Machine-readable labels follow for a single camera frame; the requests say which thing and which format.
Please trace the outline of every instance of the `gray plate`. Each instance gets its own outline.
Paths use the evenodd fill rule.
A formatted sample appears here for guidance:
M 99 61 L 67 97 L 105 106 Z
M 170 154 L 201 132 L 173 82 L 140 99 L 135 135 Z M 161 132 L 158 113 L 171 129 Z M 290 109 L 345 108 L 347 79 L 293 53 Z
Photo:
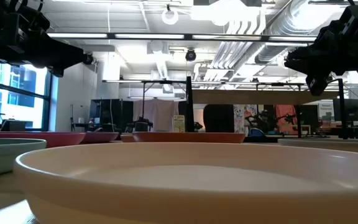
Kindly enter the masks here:
M 41 139 L 0 139 L 0 174 L 12 171 L 17 156 L 46 146 Z

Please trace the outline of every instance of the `cream plate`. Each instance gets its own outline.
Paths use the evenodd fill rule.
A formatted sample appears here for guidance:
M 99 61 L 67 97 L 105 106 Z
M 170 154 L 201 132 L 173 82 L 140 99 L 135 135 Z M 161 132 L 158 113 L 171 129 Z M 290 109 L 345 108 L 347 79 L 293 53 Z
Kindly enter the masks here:
M 312 147 L 318 149 L 334 149 L 340 151 L 358 152 L 358 139 L 279 139 L 278 143 L 283 146 Z
M 358 223 L 358 154 L 286 146 L 125 143 L 16 159 L 42 224 Z

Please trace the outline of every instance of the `computer monitor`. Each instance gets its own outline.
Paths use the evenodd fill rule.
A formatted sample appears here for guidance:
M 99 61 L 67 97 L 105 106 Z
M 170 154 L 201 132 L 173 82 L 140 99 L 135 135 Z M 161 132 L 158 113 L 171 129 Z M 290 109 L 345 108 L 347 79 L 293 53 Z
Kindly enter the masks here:
M 341 105 L 339 99 L 335 99 L 333 102 L 335 121 L 340 121 Z M 345 112 L 347 121 L 358 121 L 358 99 L 345 99 Z

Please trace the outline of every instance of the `pink plate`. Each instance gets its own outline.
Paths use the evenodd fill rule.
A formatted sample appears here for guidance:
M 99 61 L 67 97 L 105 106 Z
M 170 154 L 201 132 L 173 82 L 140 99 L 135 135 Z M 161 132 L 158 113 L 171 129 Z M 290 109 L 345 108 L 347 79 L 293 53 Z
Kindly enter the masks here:
M 137 142 L 215 142 L 242 143 L 245 134 L 241 133 L 133 133 Z
M 134 136 L 132 134 L 122 134 L 121 135 L 121 140 L 124 143 L 136 142 L 135 139 L 134 139 Z
M 82 140 L 81 144 L 92 144 L 92 143 L 109 143 L 116 140 L 119 133 L 109 133 L 109 132 L 95 132 L 95 133 L 85 133 L 85 138 Z
M 47 148 L 77 145 L 84 137 L 85 133 L 0 131 L 0 138 L 44 139 L 47 141 Z

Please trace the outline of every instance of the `window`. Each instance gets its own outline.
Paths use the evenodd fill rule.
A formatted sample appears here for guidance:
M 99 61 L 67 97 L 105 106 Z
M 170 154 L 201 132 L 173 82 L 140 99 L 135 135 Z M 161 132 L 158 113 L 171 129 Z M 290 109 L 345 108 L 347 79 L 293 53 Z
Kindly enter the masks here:
M 46 68 L 35 68 L 32 65 L 19 67 L 0 64 L 0 84 L 45 95 L 45 84 L 50 79 Z
M 20 95 L 18 93 L 9 93 L 7 103 L 10 105 L 34 107 L 35 98 L 33 96 Z
M 0 122 L 16 119 L 26 129 L 48 131 L 51 81 L 46 68 L 0 64 Z
M 0 89 L 0 121 L 16 119 L 26 121 L 26 128 L 42 129 L 44 104 L 42 98 Z

